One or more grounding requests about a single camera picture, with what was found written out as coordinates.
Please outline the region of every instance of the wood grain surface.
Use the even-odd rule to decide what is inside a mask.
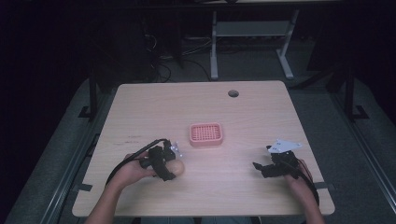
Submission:
[[[239,96],[230,97],[232,90]],[[221,125],[222,144],[192,147],[190,125],[206,122]],[[252,165],[272,163],[265,147],[278,138],[303,144],[296,156],[305,160],[315,182],[324,181],[280,81],[121,85],[83,180],[92,189],[78,193],[73,214],[87,216],[124,156],[160,138],[178,141],[185,173],[172,181],[148,177],[129,186],[116,216],[301,214],[284,178],[263,178]],[[318,194],[322,213],[331,214],[329,191]]]

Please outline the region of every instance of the person's arm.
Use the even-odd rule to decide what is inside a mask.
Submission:
[[[306,169],[304,161],[300,161],[299,169],[306,175],[311,176]],[[325,223],[323,215],[315,201],[314,194],[311,189],[306,185],[302,178],[294,179],[291,175],[285,175],[285,179],[289,184],[290,190],[295,199],[301,204],[304,209],[306,223],[322,224]]]
[[[146,156],[147,153],[142,153],[137,158]],[[139,161],[131,161],[125,164],[113,176],[111,181],[105,186],[105,189],[99,198],[96,206],[92,209],[85,223],[112,223],[114,213],[116,211],[117,202],[122,190],[146,176],[156,175],[153,170],[143,169]]]

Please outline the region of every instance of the white metal frame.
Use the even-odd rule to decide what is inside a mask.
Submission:
[[[210,52],[210,74],[212,80],[219,78],[216,42],[218,36],[271,36],[283,35],[285,41],[276,55],[280,61],[286,78],[293,79],[294,75],[286,59],[286,52],[294,31],[299,10],[294,10],[290,21],[217,21],[217,12],[213,12],[212,22],[212,50]]]

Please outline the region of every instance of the hole in table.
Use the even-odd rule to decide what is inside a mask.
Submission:
[[[239,95],[239,91],[235,91],[235,90],[228,91],[228,95],[235,98]]]

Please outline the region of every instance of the pink basket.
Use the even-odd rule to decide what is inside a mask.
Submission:
[[[212,147],[222,143],[223,136],[218,123],[198,123],[190,126],[190,144],[193,147]]]

